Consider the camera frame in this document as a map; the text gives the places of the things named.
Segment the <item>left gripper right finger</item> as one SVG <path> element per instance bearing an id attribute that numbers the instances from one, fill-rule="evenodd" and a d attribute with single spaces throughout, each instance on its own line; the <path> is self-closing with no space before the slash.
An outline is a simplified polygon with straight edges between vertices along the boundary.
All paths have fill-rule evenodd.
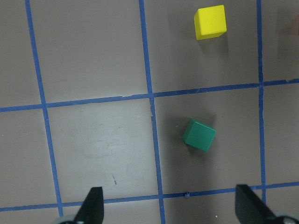
<path id="1" fill-rule="evenodd" d="M 236 185 L 235 214 L 241 224 L 280 223 L 280 219 L 246 184 Z"/>

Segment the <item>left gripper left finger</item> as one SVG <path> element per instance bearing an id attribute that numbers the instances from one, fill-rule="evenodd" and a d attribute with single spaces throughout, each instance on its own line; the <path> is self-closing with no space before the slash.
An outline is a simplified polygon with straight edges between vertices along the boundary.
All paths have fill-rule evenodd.
<path id="1" fill-rule="evenodd" d="M 104 198 L 102 187 L 92 187 L 73 219 L 73 224 L 102 224 Z"/>

